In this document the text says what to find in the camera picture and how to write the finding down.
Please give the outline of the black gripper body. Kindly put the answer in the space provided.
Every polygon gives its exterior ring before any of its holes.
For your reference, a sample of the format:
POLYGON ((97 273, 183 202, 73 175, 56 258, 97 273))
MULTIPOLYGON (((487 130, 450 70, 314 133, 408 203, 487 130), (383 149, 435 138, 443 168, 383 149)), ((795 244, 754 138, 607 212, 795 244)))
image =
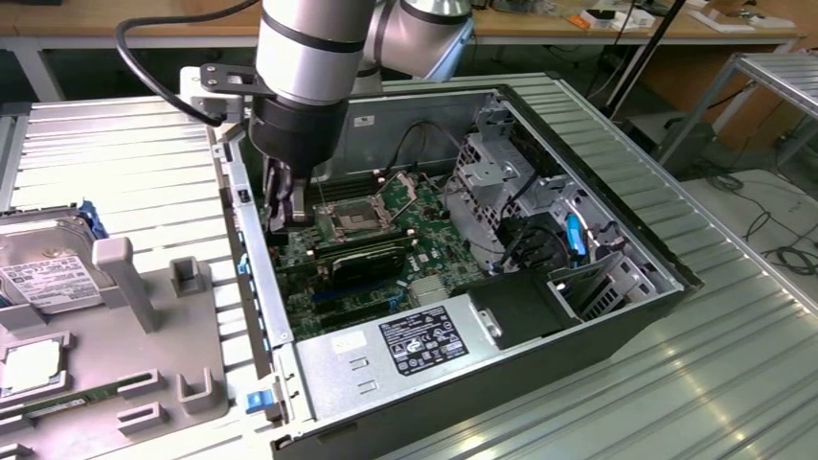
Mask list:
POLYGON ((310 172, 334 154, 347 113, 347 100, 310 105, 275 95, 254 97, 252 144, 294 172, 310 172))

